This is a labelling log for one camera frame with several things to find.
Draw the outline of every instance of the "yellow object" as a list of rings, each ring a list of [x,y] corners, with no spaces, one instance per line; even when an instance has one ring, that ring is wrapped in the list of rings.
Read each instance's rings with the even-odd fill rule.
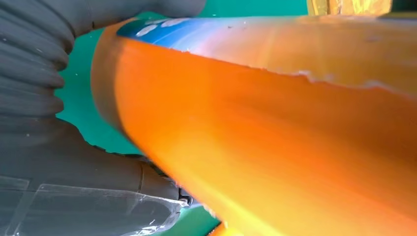
[[[392,0],[307,0],[309,15],[383,15]]]

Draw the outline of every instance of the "green surface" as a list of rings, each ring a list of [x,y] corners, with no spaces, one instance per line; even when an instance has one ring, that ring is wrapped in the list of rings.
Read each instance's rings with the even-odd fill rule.
[[[208,0],[201,17],[294,16],[306,15],[306,0]],[[153,17],[144,14],[140,17]],[[92,145],[109,152],[139,151],[118,131],[110,127],[95,109],[90,91],[90,65],[101,30],[79,38],[70,56],[68,68],[62,72],[66,85],[57,91],[65,104],[58,116],[76,125]],[[205,210],[197,208],[181,214],[181,220],[163,236],[203,236],[217,224]]]

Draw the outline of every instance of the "green background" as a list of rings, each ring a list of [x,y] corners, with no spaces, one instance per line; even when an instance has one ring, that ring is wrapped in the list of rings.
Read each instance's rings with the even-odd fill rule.
[[[306,15],[306,0],[208,0],[201,17],[296,16]],[[139,17],[149,18],[153,14]],[[70,56],[68,68],[61,74],[66,85],[56,92],[65,104],[58,116],[78,127],[92,145],[109,152],[139,151],[118,131],[101,119],[90,91],[90,65],[101,30],[80,37]],[[184,211],[181,220],[162,236],[204,236],[218,223],[202,207]]]

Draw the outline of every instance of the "clear plastic cover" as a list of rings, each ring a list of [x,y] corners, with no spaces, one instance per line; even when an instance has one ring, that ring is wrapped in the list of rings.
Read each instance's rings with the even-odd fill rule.
[[[8,212],[1,214],[1,236],[151,235],[170,228],[186,205],[130,191],[52,184],[42,184],[37,191],[27,187],[28,182],[0,178],[0,194],[10,195],[11,200],[0,205]]]

